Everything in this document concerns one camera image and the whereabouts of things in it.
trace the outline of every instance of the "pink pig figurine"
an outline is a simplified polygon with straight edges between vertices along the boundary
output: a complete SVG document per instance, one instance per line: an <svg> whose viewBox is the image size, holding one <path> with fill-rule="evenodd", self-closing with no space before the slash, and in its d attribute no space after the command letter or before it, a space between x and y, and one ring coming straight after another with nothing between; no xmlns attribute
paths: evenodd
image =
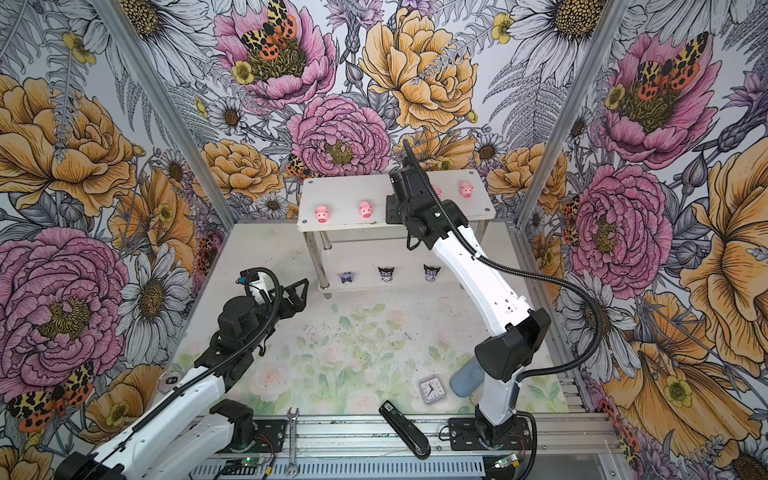
<svg viewBox="0 0 768 480"><path fill-rule="evenodd" d="M360 215L362 215L363 218L370 218L372 213L373 206L368 202L368 200L363 200L360 202Z"/></svg>
<svg viewBox="0 0 768 480"><path fill-rule="evenodd" d="M474 189L475 188L472 186L472 184L466 180L461 182L461 184L458 186L458 192L462 195L462 197L465 198L470 198Z"/></svg>
<svg viewBox="0 0 768 480"><path fill-rule="evenodd" d="M315 210L315 218L320 223L325 223L328 221L328 217L330 217L330 213L328 212L328 207L325 205L320 205Z"/></svg>

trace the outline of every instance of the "metal wrench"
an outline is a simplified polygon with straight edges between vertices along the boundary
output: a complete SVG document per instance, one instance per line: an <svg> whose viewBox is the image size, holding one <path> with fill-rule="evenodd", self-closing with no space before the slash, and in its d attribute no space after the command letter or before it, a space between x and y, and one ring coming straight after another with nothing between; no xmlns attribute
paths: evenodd
<svg viewBox="0 0 768 480"><path fill-rule="evenodd" d="M299 473L299 469L296 467L296 419L299 417L299 408L296 407L296 413L291 412L293 409L288 409L288 428L290 429L290 450L288 459L288 469L286 475L291 478L295 478Z"/></svg>

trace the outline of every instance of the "small alarm clock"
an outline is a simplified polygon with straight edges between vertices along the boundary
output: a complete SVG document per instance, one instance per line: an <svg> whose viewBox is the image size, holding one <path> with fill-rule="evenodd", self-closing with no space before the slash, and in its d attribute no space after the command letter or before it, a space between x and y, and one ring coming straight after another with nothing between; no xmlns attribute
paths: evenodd
<svg viewBox="0 0 768 480"><path fill-rule="evenodd" d="M437 375L428 376L419 382L419 391L422 393L422 400L427 405L439 402L444 399L447 393L445 387Z"/></svg>

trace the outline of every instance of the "metal extrusion bar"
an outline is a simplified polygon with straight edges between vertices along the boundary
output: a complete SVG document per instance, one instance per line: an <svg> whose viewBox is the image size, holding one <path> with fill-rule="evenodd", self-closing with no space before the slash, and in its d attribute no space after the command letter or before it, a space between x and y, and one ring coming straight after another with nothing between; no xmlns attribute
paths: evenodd
<svg viewBox="0 0 768 480"><path fill-rule="evenodd" d="M621 453L618 437L608 416L601 413L535 413L539 455L594 455ZM439 438L449 418L473 415L408 415L429 439L434 456L490 455L487 450L453 452L448 439ZM258 417L285 419L285 417ZM384 418L379 415L301 416L296 446L298 458L412 456ZM448 434L443 430L443 438ZM494 451L493 455L510 452ZM278 454L286 456L287 452ZM240 458L247 454L222 454L217 458Z"/></svg>
<svg viewBox="0 0 768 480"><path fill-rule="evenodd" d="M210 169L203 162L200 149L194 142L192 134L184 124L181 114L170 99L160 74L155 66L150 63L147 49L142 45L131 21L125 15L118 0L109 2L92 2L99 18L104 22L107 30L117 44L123 57L128 60L128 67L132 69L131 76L138 80L144 92L147 94L157 113L163 119L165 126L177 142L184 158L189 162L192 171L200 181L200 185L210 199L210 204L221 219L221 223L227 230L232 230L236 219L227 203L227 199L221 192Z"/></svg>
<svg viewBox="0 0 768 480"><path fill-rule="evenodd" d="M528 218L530 218L533 208L538 202L547 177L552 172L552 168L558 159L565 136L571 129L574 120L576 120L581 102L584 100L587 91L590 88L594 88L594 76L598 73L605 55L611 49L611 42L614 40L619 25L621 25L621 19L624 17L629 4L629 0L608 0L605 4L603 15L601 15L600 22L594 30L596 33L592 37L587 57L574 76L571 89L568 91L568 96L565 98L565 103L563 103L560 109L558 119L554 123L549 140L547 140L544 153L541 156L541 162L539 162L536 168L536 173L531 179L531 184L525 194L523 205L518 211L516 219L518 228L522 228L528 222Z"/></svg>

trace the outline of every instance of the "pink peony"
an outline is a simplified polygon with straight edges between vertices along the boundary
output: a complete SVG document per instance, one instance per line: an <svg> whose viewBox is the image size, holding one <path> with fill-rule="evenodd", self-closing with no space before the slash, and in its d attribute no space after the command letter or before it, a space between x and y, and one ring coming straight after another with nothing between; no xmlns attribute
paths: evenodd
<svg viewBox="0 0 768 480"><path fill-rule="evenodd" d="M48 228L0 246L0 394L49 390L92 361L99 375L123 349L115 336L128 270L100 240Z"/></svg>
<svg viewBox="0 0 768 480"><path fill-rule="evenodd" d="M287 41L273 60L250 55L240 40L249 31L263 30L266 7L258 13L248 7L245 16L232 11L231 17L218 15L214 19L216 48L223 52L218 55L219 64L233 70L233 83L243 85L250 100L246 107L253 111L307 101L329 91L336 80L336 46L331 34L323 37L306 7L299 13L289 0L286 6L288 15L296 20L296 38Z"/></svg>
<svg viewBox="0 0 768 480"><path fill-rule="evenodd" d="M334 177L364 175L384 170L389 163L384 121L346 97L314 98L287 127L293 154L312 171Z"/></svg>
<svg viewBox="0 0 768 480"><path fill-rule="evenodd" d="M598 167L579 199L574 270L601 278L617 298L643 293L670 256L672 225L664 200L659 180L639 165Z"/></svg>
<svg viewBox="0 0 768 480"><path fill-rule="evenodd" d="M611 88L602 118L593 133L609 151L618 152L630 162L643 162L657 170L671 164L707 130L716 108L707 108L710 90L720 63L710 65L713 37L697 62L698 74L680 90L662 84L650 100L641 100L638 68L646 61L664 65L685 48L681 44L660 44L657 38L642 34L619 61L619 70L608 81Z"/></svg>

